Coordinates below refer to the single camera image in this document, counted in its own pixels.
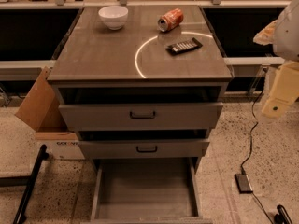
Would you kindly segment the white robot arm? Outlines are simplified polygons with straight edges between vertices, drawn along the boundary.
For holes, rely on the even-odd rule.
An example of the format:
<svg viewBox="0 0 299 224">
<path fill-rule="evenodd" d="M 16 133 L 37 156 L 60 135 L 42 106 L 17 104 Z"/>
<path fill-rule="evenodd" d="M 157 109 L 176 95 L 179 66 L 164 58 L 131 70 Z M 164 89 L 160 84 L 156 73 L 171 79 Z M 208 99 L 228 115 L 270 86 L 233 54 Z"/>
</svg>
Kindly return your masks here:
<svg viewBox="0 0 299 224">
<path fill-rule="evenodd" d="M 253 38 L 260 45 L 273 45 L 274 53 L 285 60 L 275 75 L 262 114 L 278 119 L 299 98 L 299 0 L 291 0 L 275 21 Z"/>
</svg>

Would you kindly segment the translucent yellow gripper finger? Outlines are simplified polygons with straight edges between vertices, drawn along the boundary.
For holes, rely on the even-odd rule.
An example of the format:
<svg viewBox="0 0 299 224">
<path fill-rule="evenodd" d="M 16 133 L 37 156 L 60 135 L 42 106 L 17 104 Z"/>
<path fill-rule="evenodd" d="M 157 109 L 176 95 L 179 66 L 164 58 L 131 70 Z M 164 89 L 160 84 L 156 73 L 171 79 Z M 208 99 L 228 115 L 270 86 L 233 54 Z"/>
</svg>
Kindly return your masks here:
<svg viewBox="0 0 299 224">
<path fill-rule="evenodd" d="M 259 45 L 269 45 L 274 43 L 274 33 L 277 21 L 270 22 L 259 33 L 253 37 L 253 42 Z"/>
</svg>

